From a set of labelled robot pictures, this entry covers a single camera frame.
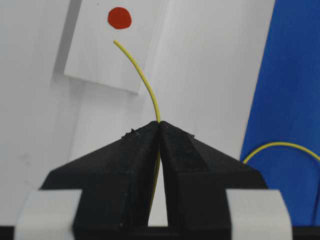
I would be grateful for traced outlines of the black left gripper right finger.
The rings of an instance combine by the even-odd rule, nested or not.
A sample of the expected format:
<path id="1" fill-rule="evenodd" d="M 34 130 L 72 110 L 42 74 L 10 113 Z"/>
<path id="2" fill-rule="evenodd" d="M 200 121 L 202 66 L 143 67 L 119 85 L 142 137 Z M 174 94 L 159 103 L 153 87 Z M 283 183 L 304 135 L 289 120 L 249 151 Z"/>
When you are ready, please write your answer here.
<path id="1" fill-rule="evenodd" d="M 183 240 L 290 240 L 283 197 L 262 174 L 162 121 L 168 225 Z"/>

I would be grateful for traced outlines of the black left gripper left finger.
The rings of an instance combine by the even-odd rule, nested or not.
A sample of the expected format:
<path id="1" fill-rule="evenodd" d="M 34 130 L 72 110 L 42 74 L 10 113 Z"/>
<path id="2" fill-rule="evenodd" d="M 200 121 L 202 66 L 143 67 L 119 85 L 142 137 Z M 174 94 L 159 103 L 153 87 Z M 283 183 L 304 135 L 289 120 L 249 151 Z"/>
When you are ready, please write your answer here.
<path id="1" fill-rule="evenodd" d="M 159 124 L 50 171 L 26 199 L 17 240 L 119 240 L 148 225 Z"/>

